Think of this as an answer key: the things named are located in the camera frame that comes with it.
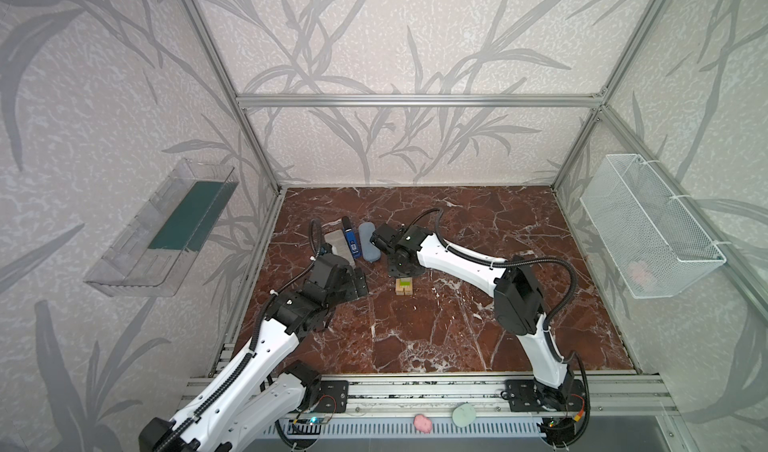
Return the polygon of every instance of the aluminum frame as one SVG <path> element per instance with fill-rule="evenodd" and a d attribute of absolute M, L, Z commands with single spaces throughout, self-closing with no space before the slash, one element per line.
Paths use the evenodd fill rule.
<path fill-rule="evenodd" d="M 638 139 L 638 136 L 632 132 L 629 125 L 610 106 L 604 105 L 600 107 L 597 116 L 597 120 L 602 120 L 630 153 L 639 154 L 646 161 L 651 161 L 650 167 L 658 173 L 662 181 L 676 195 L 682 195 L 680 201 L 683 203 L 683 206 L 688 209 L 688 212 L 702 226 L 704 231 L 713 240 L 719 242 L 718 247 L 726 258 L 726 263 L 722 267 L 725 275 L 744 296 L 746 301 L 754 306 L 763 318 L 763 321 L 768 323 L 768 286 L 754 272 L 754 269 L 746 261 L 744 255 L 728 241 L 728 237 L 709 219 L 701 207 L 698 206 L 696 200 L 686 193 L 686 190 L 674 179 L 673 175 L 660 162 L 656 161 L 653 152 L 648 149 L 645 143 Z"/>
<path fill-rule="evenodd" d="M 232 85 L 232 80 L 229 74 L 226 72 L 224 62 L 219 56 L 216 50 L 214 40 L 211 38 L 210 31 L 205 24 L 203 14 L 200 11 L 200 7 L 195 0 L 178 0 L 181 6 L 182 12 L 187 16 L 187 20 L 192 27 L 192 30 L 197 37 L 197 41 L 203 48 L 203 51 L 214 70 L 216 75 L 216 81 L 219 82 L 219 86 L 224 92 L 224 98 L 227 104 L 231 107 L 235 121 L 240 126 L 240 132 L 245 136 L 246 142 L 250 149 L 255 153 L 256 160 L 259 162 L 259 166 L 264 170 L 266 177 L 269 178 L 270 187 L 273 189 L 275 195 L 280 193 L 280 183 L 277 180 L 274 170 L 270 166 L 269 160 L 266 158 L 266 153 L 259 142 L 254 128 L 251 126 L 250 121 L 245 116 L 244 110 L 237 104 L 235 89 Z"/>
<path fill-rule="evenodd" d="M 624 46 L 624 50 L 621 52 L 619 60 L 616 62 L 613 71 L 611 71 L 610 75 L 608 76 L 608 81 L 600 90 L 600 93 L 602 94 L 602 101 L 598 107 L 607 104 L 613 94 L 616 93 L 619 83 L 624 79 L 624 76 L 629 71 L 629 68 L 631 67 L 634 60 L 638 57 L 640 50 L 648 41 L 648 37 L 656 28 L 656 25 L 664 15 L 664 11 L 667 10 L 667 7 L 671 2 L 672 0 L 650 0 L 648 2 L 648 6 L 646 6 L 642 17 L 640 17 L 638 25 L 632 32 L 629 41 Z M 577 157 L 581 154 L 584 146 L 589 141 L 592 131 L 594 130 L 595 119 L 596 114 L 590 113 L 588 120 L 586 120 L 582 125 L 581 130 L 579 131 L 577 138 L 574 141 L 574 145 L 568 151 L 568 154 L 565 156 L 565 160 L 563 161 L 562 167 L 554 178 L 552 188 L 555 190 L 559 188 L 560 185 L 562 185 L 565 176 L 568 175 L 568 173 L 571 171 L 571 168 L 573 167 Z"/>
<path fill-rule="evenodd" d="M 678 417 L 667 386 L 659 375 L 638 375 L 633 370 L 590 370 L 591 413 L 594 416 Z M 451 417 L 459 404 L 470 403 L 479 417 L 548 417 L 552 412 L 511 412 L 501 398 L 504 381 L 533 379 L 529 372 L 476 372 L 450 374 L 339 374 L 322 380 L 350 382 L 347 411 L 334 418 Z M 212 379 L 191 378 L 179 408 L 197 397 Z"/>
<path fill-rule="evenodd" d="M 259 239 L 256 241 L 254 249 L 251 252 L 246 275 L 240 282 L 240 286 L 237 288 L 237 294 L 232 307 L 230 308 L 230 312 L 227 314 L 224 329 L 216 342 L 218 347 L 215 349 L 214 355 L 209 360 L 211 374 L 216 371 L 216 365 L 220 362 L 220 352 L 227 344 L 231 344 L 237 340 L 237 335 L 240 333 L 240 328 L 243 326 L 245 312 L 248 308 L 248 303 L 250 303 L 250 298 L 254 295 L 256 279 L 259 277 L 262 265 L 264 265 L 267 246 L 270 244 L 270 239 L 272 238 L 275 224 L 277 223 L 277 217 L 280 214 L 280 209 L 283 207 L 286 190 L 286 188 L 283 188 L 283 190 L 281 190 L 273 199 L 270 209 L 266 214 L 264 229 L 262 229 L 262 232 L 259 234 Z"/>
<path fill-rule="evenodd" d="M 568 107 L 591 108 L 599 94 L 240 94 L 245 108 L 265 107 Z"/>

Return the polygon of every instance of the pink object in basket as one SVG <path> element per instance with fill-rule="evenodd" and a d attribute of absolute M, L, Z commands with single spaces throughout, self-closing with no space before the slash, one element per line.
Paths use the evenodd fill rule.
<path fill-rule="evenodd" d="M 419 432 L 429 434 L 432 432 L 432 421 L 419 414 L 413 419 L 413 427 L 415 427 Z"/>

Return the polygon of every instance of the wooden block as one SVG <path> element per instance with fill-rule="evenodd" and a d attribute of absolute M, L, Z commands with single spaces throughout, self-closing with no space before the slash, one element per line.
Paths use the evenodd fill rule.
<path fill-rule="evenodd" d="M 413 295 L 413 279 L 410 277 L 396 279 L 395 293 L 398 295 Z"/>

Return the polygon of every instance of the mesh basket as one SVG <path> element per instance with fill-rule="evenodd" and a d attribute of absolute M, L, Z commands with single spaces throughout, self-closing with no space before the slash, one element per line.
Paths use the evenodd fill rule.
<path fill-rule="evenodd" d="M 672 297 L 725 263 L 640 155 L 606 155 L 581 204 L 635 298 Z"/>

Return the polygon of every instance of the black cable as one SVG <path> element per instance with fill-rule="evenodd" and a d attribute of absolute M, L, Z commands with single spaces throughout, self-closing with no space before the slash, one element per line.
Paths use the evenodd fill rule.
<path fill-rule="evenodd" d="M 315 229 L 317 229 L 317 238 L 315 238 Z M 310 220 L 310 231 L 307 234 L 308 238 L 310 239 L 310 247 L 312 247 L 312 255 L 315 259 L 317 259 L 320 256 L 321 252 L 321 246 L 322 246 L 322 224 L 320 223 L 319 218 L 313 218 Z M 288 282 L 286 282 L 283 287 L 280 288 L 280 290 L 277 291 L 277 293 L 281 293 L 294 283 L 296 283 L 297 280 L 302 278 L 304 275 L 306 275 L 310 270 L 312 270 L 312 267 L 315 266 L 315 261 L 312 260 L 309 265 L 306 266 L 304 270 L 302 270 L 298 275 L 291 278 Z"/>
<path fill-rule="evenodd" d="M 261 333 L 261 322 L 264 321 L 264 315 L 266 315 L 266 309 L 272 305 L 272 302 L 275 300 L 276 295 L 270 295 L 270 298 L 266 300 L 264 305 L 261 306 L 261 310 L 259 310 L 259 314 L 256 315 L 256 322 L 254 323 L 254 331 L 250 335 L 250 345 L 248 348 L 252 351 L 256 351 L 256 344 L 259 342 L 259 334 Z"/>
<path fill-rule="evenodd" d="M 552 322 L 552 318 L 557 315 L 563 308 L 565 308 L 566 305 L 568 305 L 576 295 L 576 292 L 578 292 L 578 274 L 576 272 L 576 269 L 573 265 L 571 265 L 568 261 L 563 260 L 560 257 L 537 257 L 537 258 L 531 258 L 528 260 L 521 260 L 521 261 L 488 261 L 483 260 L 481 258 L 473 257 L 472 255 L 468 255 L 463 251 L 460 251 L 458 249 L 455 249 L 452 247 L 449 243 L 446 242 L 446 239 L 440 235 L 440 219 L 442 218 L 442 212 L 443 210 L 441 208 L 433 208 L 430 210 L 427 210 L 422 213 L 421 216 L 426 215 L 427 213 L 432 213 L 433 211 L 436 211 L 438 214 L 435 217 L 435 236 L 437 236 L 438 241 L 442 246 L 446 248 L 447 251 L 451 252 L 453 255 L 456 255 L 458 257 L 461 257 L 467 261 L 470 261 L 474 264 L 483 265 L 485 267 L 492 267 L 492 268 L 516 268 L 521 267 L 523 265 L 536 265 L 536 264 L 557 264 L 565 268 L 565 270 L 568 271 L 568 276 L 570 278 L 570 283 L 568 284 L 568 290 L 565 292 L 565 295 L 561 299 L 561 301 L 552 307 L 552 310 L 547 313 L 547 316 L 544 318 L 543 328 L 544 328 L 544 338 L 546 339 L 547 345 L 549 346 L 549 351 L 552 352 L 552 356 L 560 361 L 562 364 L 566 364 L 567 362 L 570 362 L 574 358 L 574 353 L 571 352 L 571 354 L 567 358 L 561 358 L 560 353 L 557 351 L 557 349 L 554 346 L 554 342 L 552 342 L 552 336 L 549 331 L 550 323 Z"/>
<path fill-rule="evenodd" d="M 419 220 L 421 220 L 423 217 L 426 217 L 429 214 L 433 214 L 433 213 L 435 213 L 437 211 L 442 211 L 442 209 L 440 207 L 435 207 L 435 208 L 430 208 L 429 210 L 423 211 L 421 214 L 419 214 L 419 216 L 417 216 L 416 218 L 411 220 L 411 223 L 410 223 L 410 225 L 408 225 L 408 228 L 406 230 L 408 230 L 410 227 L 413 227 L 414 225 L 416 225 L 416 223 Z"/>
<path fill-rule="evenodd" d="M 283 441 L 283 444 L 290 447 L 291 450 L 307 450 L 308 448 L 312 447 L 315 444 L 315 442 L 317 442 L 317 439 L 314 439 L 312 440 L 312 444 L 309 444 L 306 447 L 299 446 L 299 443 L 295 440 L 291 442 L 290 439 L 285 435 L 285 432 L 283 432 L 283 426 L 280 425 L 279 420 L 275 420 L 275 430 L 277 431 L 277 435 L 280 437 L 280 440 Z"/>
<path fill-rule="evenodd" d="M 208 396 L 208 398 L 197 409 L 195 409 L 193 416 L 184 420 L 184 422 L 182 422 L 179 427 L 174 429 L 174 431 L 171 432 L 170 435 L 165 440 L 163 440 L 156 449 L 154 449 L 154 452 L 163 452 L 174 442 L 176 442 L 176 440 L 181 437 L 184 431 L 188 429 L 189 426 L 192 425 L 197 418 L 200 417 L 200 414 L 202 414 L 208 407 L 210 407 L 213 402 L 221 397 L 224 391 L 229 388 L 230 385 L 232 385 L 232 383 L 240 376 L 240 374 L 243 373 L 245 366 L 248 364 L 248 362 L 250 362 L 252 357 L 253 354 L 251 351 L 247 351 L 245 357 L 243 357 L 243 360 L 237 364 L 235 371 L 228 378 L 226 378 L 226 380 L 210 396 Z"/>
<path fill-rule="evenodd" d="M 568 448 L 571 445 L 576 442 L 576 440 L 579 440 L 582 435 L 584 435 L 584 432 L 587 431 L 587 426 L 589 425 L 589 415 L 590 415 L 590 402 L 589 402 L 589 384 L 587 384 L 587 370 L 584 369 L 584 362 L 581 361 L 581 355 L 576 352 L 575 354 L 576 361 L 578 361 L 578 367 L 581 370 L 581 381 L 584 382 L 584 422 L 581 424 L 581 427 L 579 430 L 576 431 L 576 435 L 574 438 L 570 439 L 570 441 L 566 442 L 563 447 L 559 447 L 556 444 L 554 444 L 555 447 L 559 449 Z"/>

